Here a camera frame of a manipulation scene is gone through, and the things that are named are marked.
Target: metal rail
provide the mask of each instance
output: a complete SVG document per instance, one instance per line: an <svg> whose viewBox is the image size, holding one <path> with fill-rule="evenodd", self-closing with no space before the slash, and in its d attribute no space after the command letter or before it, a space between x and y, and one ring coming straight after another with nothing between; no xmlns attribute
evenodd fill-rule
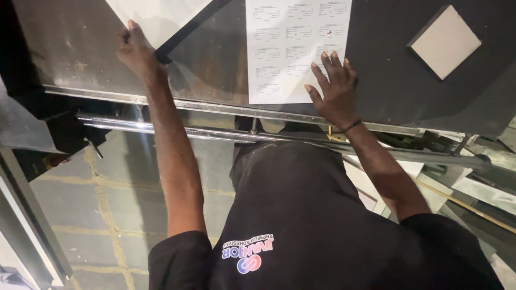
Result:
<svg viewBox="0 0 516 290"><path fill-rule="evenodd" d="M112 101L119 103L148 105L147 98L144 95L112 93L105 91L95 91L86 89L67 88L59 86L44 85L46 93L75 96L79 98ZM247 116L262 119L290 121L298 123L308 123L316 125L329 126L330 123L320 116L309 116L295 113L278 112L273 110L256 109L248 107L239 107L234 105L215 104L210 102L190 101L174 98L175 106L178 109L204 111L216 114L225 114L233 116ZM426 129L412 128L396 125L384 125L377 123L364 123L371 131L378 131L392 134L402 134L408 136L422 137Z"/></svg>
<svg viewBox="0 0 516 290"><path fill-rule="evenodd" d="M85 126L103 128L110 130L122 130L130 132L140 132L154 134L152 123L135 122L114 119L106 116L96 116L90 114L77 114L77 117ZM302 141L316 146L328 148L343 155L356 155L351 144L331 140L315 140L283 136L278 134L257 133L252 134L246 131L227 130L220 128L210 128L202 126L185 126L189 138L223 140L237 143L254 143L258 141ZM424 152L419 150L408 150L400 148L386 148L389 153L399 161L410 161L427 164L438 164L446 166L464 166L478 170L487 170L491 166L491 161L487 156L453 156L451 154Z"/></svg>

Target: red and blue logo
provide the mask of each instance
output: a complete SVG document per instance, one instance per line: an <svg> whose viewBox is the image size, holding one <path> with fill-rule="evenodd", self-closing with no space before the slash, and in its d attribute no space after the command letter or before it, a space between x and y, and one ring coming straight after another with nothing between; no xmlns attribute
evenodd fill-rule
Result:
<svg viewBox="0 0 516 290"><path fill-rule="evenodd" d="M240 258L236 263L236 269L241 274L247 274L259 269L262 258L257 255L262 251L271 251L274 236L261 235L249 240L233 240L222 246L222 258Z"/></svg>

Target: black t-shirt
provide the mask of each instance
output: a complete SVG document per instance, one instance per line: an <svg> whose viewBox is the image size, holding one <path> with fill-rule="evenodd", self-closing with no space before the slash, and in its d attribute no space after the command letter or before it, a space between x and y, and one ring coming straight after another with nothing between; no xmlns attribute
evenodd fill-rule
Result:
<svg viewBox="0 0 516 290"><path fill-rule="evenodd" d="M240 153L219 242L185 232L149 255L150 289L500 289L477 238L434 214L368 211L339 154L302 142Z"/></svg>

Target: bracelet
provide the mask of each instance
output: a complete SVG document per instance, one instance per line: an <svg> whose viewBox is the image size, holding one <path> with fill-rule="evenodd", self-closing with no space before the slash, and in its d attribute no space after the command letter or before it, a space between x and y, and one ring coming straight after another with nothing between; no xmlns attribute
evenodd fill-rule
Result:
<svg viewBox="0 0 516 290"><path fill-rule="evenodd" d="M356 126L362 124L362 119L358 119L357 121L355 121L355 123L351 124L349 127L345 128L344 130L341 131L341 133L346 133L347 131L355 128Z"/></svg>

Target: floor tile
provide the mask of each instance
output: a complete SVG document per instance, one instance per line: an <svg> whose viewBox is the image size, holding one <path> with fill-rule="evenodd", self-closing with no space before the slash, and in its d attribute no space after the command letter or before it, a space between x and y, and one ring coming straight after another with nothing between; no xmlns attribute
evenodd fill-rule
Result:
<svg viewBox="0 0 516 290"><path fill-rule="evenodd" d="M127 283L122 273L96 273L75 271L81 290L127 290Z"/></svg>
<svg viewBox="0 0 516 290"><path fill-rule="evenodd" d="M80 179L91 179L91 168L84 161L84 149L75 153L71 160L61 163L57 167L52 168L46 174L52 176L75 176Z"/></svg>
<svg viewBox="0 0 516 290"><path fill-rule="evenodd" d="M117 267L110 236L54 232L72 265Z"/></svg>
<svg viewBox="0 0 516 290"><path fill-rule="evenodd" d="M202 186L233 192L229 172L233 162L233 143L217 140L190 139Z"/></svg>
<svg viewBox="0 0 516 290"><path fill-rule="evenodd" d="M108 186L102 189L118 228L167 233L167 207L162 192Z"/></svg>
<svg viewBox="0 0 516 290"><path fill-rule="evenodd" d="M33 180L30 183L50 225L107 229L93 184Z"/></svg>
<svg viewBox="0 0 516 290"><path fill-rule="evenodd" d="M148 255L151 249L165 238L131 237L119 238L125 253L125 262L129 268L148 270Z"/></svg>
<svg viewBox="0 0 516 290"><path fill-rule="evenodd" d="M159 184L159 172L151 134L112 131L99 146L104 155L97 160L96 172L115 181Z"/></svg>
<svg viewBox="0 0 516 290"><path fill-rule="evenodd" d="M208 237L220 237L234 199L234 197L224 195L204 195L204 220Z"/></svg>
<svg viewBox="0 0 516 290"><path fill-rule="evenodd" d="M135 290L149 289L149 275L132 273Z"/></svg>

